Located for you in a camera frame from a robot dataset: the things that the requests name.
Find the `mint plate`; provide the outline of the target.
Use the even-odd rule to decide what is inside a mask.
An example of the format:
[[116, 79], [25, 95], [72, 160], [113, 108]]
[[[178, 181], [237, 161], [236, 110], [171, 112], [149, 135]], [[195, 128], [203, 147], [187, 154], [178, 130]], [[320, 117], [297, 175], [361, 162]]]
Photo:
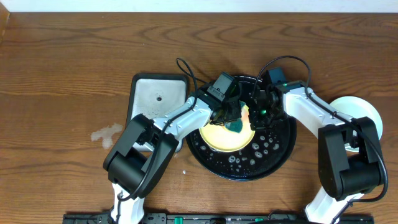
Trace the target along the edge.
[[382, 138], [382, 118], [377, 109], [375, 109], [375, 107], [373, 107], [373, 105], [368, 101], [356, 96], [342, 96], [333, 100], [330, 103], [330, 106], [337, 111], [350, 115], [354, 118], [362, 118], [365, 116], [371, 118], [376, 125], [378, 138]]

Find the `green sponge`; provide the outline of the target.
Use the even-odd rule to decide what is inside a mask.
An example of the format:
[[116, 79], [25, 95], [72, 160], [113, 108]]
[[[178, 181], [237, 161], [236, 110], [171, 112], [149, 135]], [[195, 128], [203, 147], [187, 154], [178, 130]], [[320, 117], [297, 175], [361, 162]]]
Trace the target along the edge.
[[228, 131], [231, 131], [234, 133], [240, 133], [243, 130], [243, 122], [241, 119], [237, 119], [235, 121], [226, 123], [225, 128]]

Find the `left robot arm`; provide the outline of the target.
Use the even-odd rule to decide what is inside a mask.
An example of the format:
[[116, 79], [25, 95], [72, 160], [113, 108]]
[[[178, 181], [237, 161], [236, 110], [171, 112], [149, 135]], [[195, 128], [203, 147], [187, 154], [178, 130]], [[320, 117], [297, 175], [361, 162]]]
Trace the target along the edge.
[[176, 110], [149, 119], [138, 114], [130, 120], [103, 162], [112, 182], [115, 223], [139, 223], [144, 199], [163, 176], [180, 141], [209, 123], [225, 124], [241, 117], [234, 98], [218, 101], [209, 94], [191, 96]]

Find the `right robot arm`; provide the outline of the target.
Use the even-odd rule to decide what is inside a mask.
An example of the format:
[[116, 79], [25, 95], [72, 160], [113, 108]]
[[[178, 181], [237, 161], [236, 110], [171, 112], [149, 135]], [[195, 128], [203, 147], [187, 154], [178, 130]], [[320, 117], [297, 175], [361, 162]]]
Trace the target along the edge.
[[302, 82], [256, 85], [250, 97], [254, 101], [249, 110], [253, 129], [294, 118], [318, 140], [322, 187], [305, 207], [308, 221], [338, 223], [354, 203], [377, 202], [385, 196], [388, 174], [371, 118], [339, 112]]

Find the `yellow plate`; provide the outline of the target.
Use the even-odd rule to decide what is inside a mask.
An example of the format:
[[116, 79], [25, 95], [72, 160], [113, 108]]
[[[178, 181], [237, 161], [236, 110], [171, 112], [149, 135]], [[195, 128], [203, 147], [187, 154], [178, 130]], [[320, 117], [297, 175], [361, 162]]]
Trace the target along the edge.
[[199, 129], [203, 140], [213, 149], [221, 152], [238, 151], [249, 144], [253, 139], [255, 131], [250, 127], [249, 107], [245, 102], [241, 104], [241, 120], [243, 122], [243, 130], [240, 133], [228, 131], [225, 126], [207, 124]]

